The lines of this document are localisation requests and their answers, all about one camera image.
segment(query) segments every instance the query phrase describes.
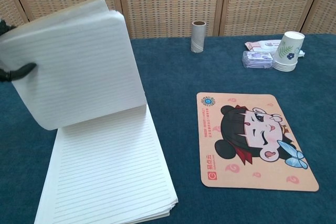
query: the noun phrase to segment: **logo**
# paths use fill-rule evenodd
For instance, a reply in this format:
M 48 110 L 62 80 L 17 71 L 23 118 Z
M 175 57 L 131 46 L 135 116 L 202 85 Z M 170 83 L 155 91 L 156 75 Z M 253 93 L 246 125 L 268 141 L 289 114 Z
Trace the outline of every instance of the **logo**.
M 215 98 L 213 98 L 213 97 L 203 97 L 201 99 L 201 102 L 205 106 L 213 106 L 216 103 Z
M 208 172 L 208 179 L 209 180 L 217 180 L 217 173 L 216 172 Z

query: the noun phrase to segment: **green leaf print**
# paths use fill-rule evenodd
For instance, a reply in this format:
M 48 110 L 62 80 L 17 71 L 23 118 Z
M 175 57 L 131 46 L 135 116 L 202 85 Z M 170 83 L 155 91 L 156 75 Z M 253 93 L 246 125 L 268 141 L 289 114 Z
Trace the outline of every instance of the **green leaf print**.
M 293 50 L 293 46 L 291 47 L 280 47 L 279 48 L 279 56 L 280 58 L 285 57 L 287 54 L 289 54 Z

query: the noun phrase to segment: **cartoon girl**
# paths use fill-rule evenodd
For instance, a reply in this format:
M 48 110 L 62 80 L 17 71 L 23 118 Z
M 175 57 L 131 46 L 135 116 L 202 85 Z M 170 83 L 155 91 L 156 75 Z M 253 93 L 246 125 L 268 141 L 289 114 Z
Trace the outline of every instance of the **cartoon girl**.
M 223 139 L 215 143 L 220 157 L 230 159 L 238 155 L 244 164 L 245 161 L 252 164 L 252 157 L 260 157 L 267 162 L 290 159 L 292 156 L 283 145 L 296 152 L 280 115 L 267 114 L 260 108 L 250 111 L 238 105 L 235 108 L 223 106 L 221 112 L 224 115 L 220 125 Z

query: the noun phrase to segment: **cartoon face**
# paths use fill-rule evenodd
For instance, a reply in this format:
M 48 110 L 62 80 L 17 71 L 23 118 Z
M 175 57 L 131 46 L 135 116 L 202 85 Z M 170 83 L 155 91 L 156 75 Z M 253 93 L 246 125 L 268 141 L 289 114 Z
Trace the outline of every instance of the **cartoon face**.
M 268 162 L 276 161 L 279 158 L 278 140 L 282 140 L 282 129 L 280 115 L 267 114 L 260 108 L 244 113 L 245 136 L 249 147 L 261 148 L 260 157 Z

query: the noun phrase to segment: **mouse pad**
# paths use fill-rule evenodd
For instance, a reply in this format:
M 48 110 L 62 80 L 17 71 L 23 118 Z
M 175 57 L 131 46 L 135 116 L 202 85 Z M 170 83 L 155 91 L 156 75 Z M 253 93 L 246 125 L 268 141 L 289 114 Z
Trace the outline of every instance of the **mouse pad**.
M 197 112 L 205 186 L 319 189 L 273 95 L 198 93 Z

